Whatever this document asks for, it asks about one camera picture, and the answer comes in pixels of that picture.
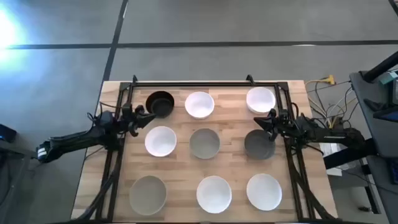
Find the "dark blue device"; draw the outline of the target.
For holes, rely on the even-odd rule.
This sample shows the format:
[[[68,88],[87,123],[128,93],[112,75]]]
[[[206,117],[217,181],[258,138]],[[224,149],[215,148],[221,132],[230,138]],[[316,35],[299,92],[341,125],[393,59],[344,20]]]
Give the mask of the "dark blue device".
[[[17,131],[3,124],[0,124],[0,140],[6,142],[14,142],[16,140],[16,136]]]

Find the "black bowl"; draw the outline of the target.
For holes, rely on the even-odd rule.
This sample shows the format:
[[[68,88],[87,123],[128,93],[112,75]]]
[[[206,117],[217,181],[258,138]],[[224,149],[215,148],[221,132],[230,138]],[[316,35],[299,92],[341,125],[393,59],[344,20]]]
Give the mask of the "black bowl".
[[[156,118],[166,118],[174,109],[174,97],[167,91],[153,92],[146,99],[146,109],[149,113],[156,115]]]

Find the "beige bowl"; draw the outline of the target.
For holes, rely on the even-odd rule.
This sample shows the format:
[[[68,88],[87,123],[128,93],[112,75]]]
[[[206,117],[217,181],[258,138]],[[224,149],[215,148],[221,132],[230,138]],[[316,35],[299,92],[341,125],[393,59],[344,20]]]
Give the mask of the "beige bowl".
[[[167,188],[164,182],[153,175],[137,179],[129,190],[131,208],[143,216],[154,215],[165,205]]]

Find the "teal box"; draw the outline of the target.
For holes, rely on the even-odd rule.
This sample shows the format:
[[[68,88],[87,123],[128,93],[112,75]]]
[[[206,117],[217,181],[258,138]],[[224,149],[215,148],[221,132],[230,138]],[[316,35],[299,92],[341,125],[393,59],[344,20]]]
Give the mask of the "teal box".
[[[395,80],[397,78],[398,78],[398,72],[397,71],[390,71],[390,72],[383,73],[379,77],[379,82],[382,85],[387,85],[388,83],[392,82],[393,80]]]

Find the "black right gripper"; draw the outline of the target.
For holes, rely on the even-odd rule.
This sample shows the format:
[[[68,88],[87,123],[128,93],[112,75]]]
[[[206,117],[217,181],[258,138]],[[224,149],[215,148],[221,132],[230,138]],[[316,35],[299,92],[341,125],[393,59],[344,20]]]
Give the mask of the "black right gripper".
[[[280,112],[271,109],[269,115],[271,116],[271,121],[268,117],[255,117],[254,121],[264,131],[268,131],[269,134],[287,134],[291,132],[290,116],[287,109],[282,109]]]

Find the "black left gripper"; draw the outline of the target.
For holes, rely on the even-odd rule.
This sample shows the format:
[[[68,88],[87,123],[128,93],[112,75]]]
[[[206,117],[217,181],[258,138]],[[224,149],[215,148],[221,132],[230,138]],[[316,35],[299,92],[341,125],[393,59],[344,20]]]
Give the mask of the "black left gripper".
[[[122,120],[128,128],[144,128],[156,118],[153,113],[144,113],[143,105],[138,105],[135,109],[131,103],[122,105]]]

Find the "grey equipment cart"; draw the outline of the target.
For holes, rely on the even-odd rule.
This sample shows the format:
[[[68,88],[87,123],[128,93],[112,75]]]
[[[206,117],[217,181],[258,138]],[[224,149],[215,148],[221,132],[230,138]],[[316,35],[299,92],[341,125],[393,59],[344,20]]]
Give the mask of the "grey equipment cart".
[[[352,73],[349,78],[377,151],[376,156],[367,157],[370,171],[389,223],[398,224],[398,185],[392,183],[387,164],[388,159],[398,159],[398,123],[374,118],[373,111],[364,103],[365,99],[387,102],[387,90],[378,82],[364,81],[360,73]]]

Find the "dark grey bowl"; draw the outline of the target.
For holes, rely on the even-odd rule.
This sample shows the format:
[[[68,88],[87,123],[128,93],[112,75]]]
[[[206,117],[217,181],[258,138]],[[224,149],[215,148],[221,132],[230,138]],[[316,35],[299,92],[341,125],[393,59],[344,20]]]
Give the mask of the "dark grey bowl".
[[[270,159],[275,154],[275,142],[269,139],[270,134],[255,129],[249,132],[244,139],[246,155],[251,159]]]

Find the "white bowl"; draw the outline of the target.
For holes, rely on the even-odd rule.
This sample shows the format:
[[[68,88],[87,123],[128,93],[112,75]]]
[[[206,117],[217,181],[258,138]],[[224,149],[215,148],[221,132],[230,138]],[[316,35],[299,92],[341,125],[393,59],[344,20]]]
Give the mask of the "white bowl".
[[[271,211],[276,209],[282,200],[282,187],[273,176],[256,174],[248,181],[246,195],[257,209]]]
[[[177,136],[171,128],[157,126],[146,134],[144,145],[150,155],[165,157],[174,151],[177,145]]]
[[[219,176],[205,177],[197,187],[196,198],[199,206],[206,212],[224,212],[232,201],[229,183]]]
[[[209,117],[215,108],[213,97],[206,92],[196,91],[188,95],[185,100],[187,113],[195,119],[205,119]]]
[[[255,87],[246,94],[246,104],[250,111],[257,114],[270,112],[276,104],[276,98],[270,89]]]

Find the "black aluminium table frame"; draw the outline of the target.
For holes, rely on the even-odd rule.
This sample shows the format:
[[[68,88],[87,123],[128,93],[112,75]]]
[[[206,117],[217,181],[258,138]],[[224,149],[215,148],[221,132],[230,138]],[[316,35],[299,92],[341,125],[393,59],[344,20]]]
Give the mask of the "black aluminium table frame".
[[[248,81],[233,82],[139,82],[132,94],[133,105],[143,104],[147,97],[159,90],[171,93],[175,100],[172,114],[155,119],[150,127],[166,126],[174,130],[177,146],[165,157],[150,155],[145,148],[147,129],[137,137],[126,138],[121,161],[113,222],[115,223],[216,223],[216,222],[295,222],[297,210],[308,217],[308,207],[300,187],[291,183],[284,139],[276,139],[275,154],[266,160],[250,159],[244,151],[244,138],[257,129],[254,113],[246,105]],[[203,91],[209,93],[215,108],[205,119],[191,117],[185,109],[188,95]],[[218,133],[220,151],[211,159],[199,159],[189,149],[190,136],[198,129],[208,128]],[[271,211],[255,208],[246,195],[249,179],[256,174],[273,176],[282,187],[282,200]],[[144,176],[153,175],[165,182],[167,199],[164,207],[154,215],[136,213],[129,203],[129,190]],[[216,175],[229,183],[232,201],[222,213],[204,211],[198,204],[198,184],[208,176]]]

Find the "black pole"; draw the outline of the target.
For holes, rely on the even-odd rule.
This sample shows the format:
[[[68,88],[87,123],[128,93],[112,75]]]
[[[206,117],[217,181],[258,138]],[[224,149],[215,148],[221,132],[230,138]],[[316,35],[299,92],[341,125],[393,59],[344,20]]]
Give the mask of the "black pole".
[[[363,80],[371,83],[377,77],[381,76],[383,73],[386,73],[390,68],[398,65],[398,51],[390,55],[388,58],[383,60],[380,64],[376,65],[370,71],[367,71],[363,75]]]

